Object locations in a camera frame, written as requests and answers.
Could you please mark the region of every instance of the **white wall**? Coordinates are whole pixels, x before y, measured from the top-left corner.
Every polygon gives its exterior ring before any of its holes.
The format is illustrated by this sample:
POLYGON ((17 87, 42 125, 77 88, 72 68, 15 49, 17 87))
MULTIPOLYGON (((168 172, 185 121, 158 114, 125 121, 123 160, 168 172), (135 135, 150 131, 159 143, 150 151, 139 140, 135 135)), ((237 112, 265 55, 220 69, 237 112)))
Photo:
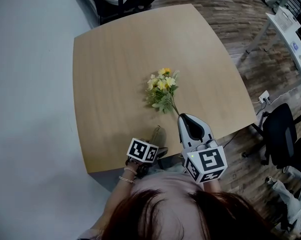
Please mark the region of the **white wall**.
POLYGON ((76 0, 0 0, 0 240, 71 240, 109 193, 86 174, 73 101, 76 0))

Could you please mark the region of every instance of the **brown hair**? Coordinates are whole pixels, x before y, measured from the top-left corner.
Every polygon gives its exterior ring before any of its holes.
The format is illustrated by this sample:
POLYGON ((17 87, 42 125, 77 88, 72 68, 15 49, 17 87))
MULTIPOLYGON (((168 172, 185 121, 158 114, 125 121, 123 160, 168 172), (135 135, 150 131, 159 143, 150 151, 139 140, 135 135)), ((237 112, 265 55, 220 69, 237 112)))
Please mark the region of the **brown hair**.
MULTIPOLYGON (((158 205, 166 201, 156 198, 160 193, 146 190, 124 199, 112 214, 101 240, 158 239, 161 232, 158 205)), ((190 193, 189 198, 198 207, 201 217, 198 223, 205 240, 278 240, 254 208, 237 194, 197 191, 190 193)), ((177 239, 183 236, 182 228, 177 239)))

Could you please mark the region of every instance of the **table top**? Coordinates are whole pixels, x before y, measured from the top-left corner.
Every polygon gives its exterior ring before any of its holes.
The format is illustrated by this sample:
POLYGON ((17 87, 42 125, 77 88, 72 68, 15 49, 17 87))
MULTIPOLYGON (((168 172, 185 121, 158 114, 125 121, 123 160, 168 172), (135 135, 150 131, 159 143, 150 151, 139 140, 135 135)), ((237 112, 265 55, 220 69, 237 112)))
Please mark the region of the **table top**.
POLYGON ((280 25, 275 21, 275 15, 266 13, 269 21, 272 23, 272 25, 275 27, 276 32, 281 36, 281 38, 284 40, 293 60, 295 61, 295 64, 301 73, 301 39, 296 34, 296 32, 290 31, 290 32, 284 32, 280 25), (298 50, 295 52, 293 48, 291 47, 291 43, 295 42, 298 46, 298 50))
POLYGON ((191 4, 126 16, 74 40, 75 113, 88 173, 125 166, 132 138, 149 140, 157 125, 166 130, 167 155, 182 151, 177 114, 145 102, 147 80, 161 68, 180 71, 179 112, 208 123, 216 139, 257 120, 232 59, 191 4))

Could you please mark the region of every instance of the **black chair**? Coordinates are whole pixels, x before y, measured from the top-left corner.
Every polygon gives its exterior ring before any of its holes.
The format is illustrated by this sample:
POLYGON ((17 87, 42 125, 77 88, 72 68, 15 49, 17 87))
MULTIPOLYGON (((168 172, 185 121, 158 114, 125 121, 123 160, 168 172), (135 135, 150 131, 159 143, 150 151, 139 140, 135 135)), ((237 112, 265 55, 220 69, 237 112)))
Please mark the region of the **black chair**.
POLYGON ((96 11, 99 16, 99 24, 109 22, 133 12, 124 12, 124 0, 118 0, 118 5, 111 4, 105 0, 93 0, 95 3, 96 11))
POLYGON ((278 169, 292 166, 301 172, 301 138, 297 140, 295 128, 301 122, 301 115, 294 120, 290 107, 284 103, 272 113, 264 112, 263 117, 267 117, 262 125, 263 130, 252 124, 263 140, 242 156, 248 157, 266 146, 266 160, 261 162, 263 165, 269 164, 271 156, 272 163, 278 169))

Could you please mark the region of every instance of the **power outlet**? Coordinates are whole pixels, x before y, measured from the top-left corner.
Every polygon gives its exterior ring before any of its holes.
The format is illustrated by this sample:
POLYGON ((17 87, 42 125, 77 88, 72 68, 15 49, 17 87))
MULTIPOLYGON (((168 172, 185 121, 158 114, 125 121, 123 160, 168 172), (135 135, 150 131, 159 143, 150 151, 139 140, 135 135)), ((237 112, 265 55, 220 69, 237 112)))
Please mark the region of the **power outlet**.
POLYGON ((269 98, 270 98, 270 94, 269 94, 269 92, 266 90, 266 91, 264 91, 262 94, 261 94, 261 96, 259 96, 259 101, 260 101, 260 103, 264 103, 265 101, 264 101, 264 99, 266 99, 266 100, 269 100, 269 98))

